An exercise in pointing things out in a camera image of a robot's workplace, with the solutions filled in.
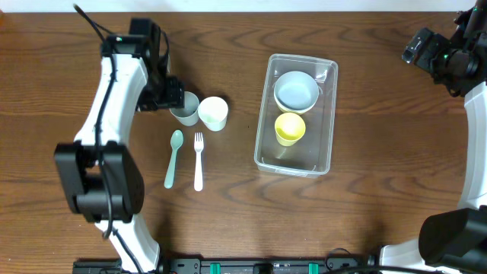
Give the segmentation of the grey plastic cup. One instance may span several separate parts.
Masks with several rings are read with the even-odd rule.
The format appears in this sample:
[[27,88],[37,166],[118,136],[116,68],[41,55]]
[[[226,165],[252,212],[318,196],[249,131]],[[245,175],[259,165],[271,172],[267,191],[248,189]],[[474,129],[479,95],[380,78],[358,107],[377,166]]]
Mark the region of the grey plastic cup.
[[170,108],[170,113],[184,126],[194,126],[199,121],[199,99],[189,91],[184,92],[184,102],[181,108]]

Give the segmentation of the yellow plastic cup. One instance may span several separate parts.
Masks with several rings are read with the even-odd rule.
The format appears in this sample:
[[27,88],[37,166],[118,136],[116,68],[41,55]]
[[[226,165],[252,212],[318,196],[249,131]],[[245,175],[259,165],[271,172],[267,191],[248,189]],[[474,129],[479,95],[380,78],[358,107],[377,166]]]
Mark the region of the yellow plastic cup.
[[295,113],[283,113],[275,120],[277,142],[285,147],[299,141],[306,132],[305,121]]

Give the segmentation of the grey plastic bowl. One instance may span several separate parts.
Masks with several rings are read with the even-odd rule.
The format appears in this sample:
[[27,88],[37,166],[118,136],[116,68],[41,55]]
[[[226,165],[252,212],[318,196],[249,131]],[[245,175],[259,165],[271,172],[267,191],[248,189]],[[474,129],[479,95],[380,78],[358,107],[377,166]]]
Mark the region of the grey plastic bowl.
[[274,86],[275,101],[279,100],[286,107],[303,110],[316,104],[320,88],[314,78],[305,72],[286,72],[280,76]]

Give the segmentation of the white plastic bowl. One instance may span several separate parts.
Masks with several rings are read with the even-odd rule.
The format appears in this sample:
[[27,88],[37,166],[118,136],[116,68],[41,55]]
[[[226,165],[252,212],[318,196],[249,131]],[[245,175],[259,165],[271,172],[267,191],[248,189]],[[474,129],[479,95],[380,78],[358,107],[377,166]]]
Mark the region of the white plastic bowl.
[[310,106],[304,108],[303,110],[294,110],[289,107],[286,107],[284,104],[282,104],[279,100],[276,101],[278,108],[283,112],[283,113],[295,113],[297,115],[302,115],[309,110],[311,110],[315,104],[311,104]]

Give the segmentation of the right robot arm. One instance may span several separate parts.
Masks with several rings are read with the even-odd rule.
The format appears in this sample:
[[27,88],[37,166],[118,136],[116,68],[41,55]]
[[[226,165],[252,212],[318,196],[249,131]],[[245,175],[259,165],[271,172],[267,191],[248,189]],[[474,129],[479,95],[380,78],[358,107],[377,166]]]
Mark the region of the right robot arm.
[[419,237],[380,249],[375,273],[484,273],[486,271],[486,0],[459,12],[446,38],[422,28],[402,58],[427,72],[467,115],[466,173],[457,209],[425,219]]

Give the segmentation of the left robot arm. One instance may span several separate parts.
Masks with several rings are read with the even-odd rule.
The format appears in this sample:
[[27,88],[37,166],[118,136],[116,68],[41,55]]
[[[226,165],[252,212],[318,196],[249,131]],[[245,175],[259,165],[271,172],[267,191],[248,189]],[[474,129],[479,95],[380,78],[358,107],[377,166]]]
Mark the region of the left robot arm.
[[133,18],[125,35],[100,45],[101,77],[84,125],[71,143],[59,143],[54,160],[68,207],[95,224],[119,254],[117,260],[80,259],[74,273],[160,273],[161,249],[141,214],[142,174],[129,152],[137,112],[181,108],[183,83],[168,72],[165,32],[149,18]]

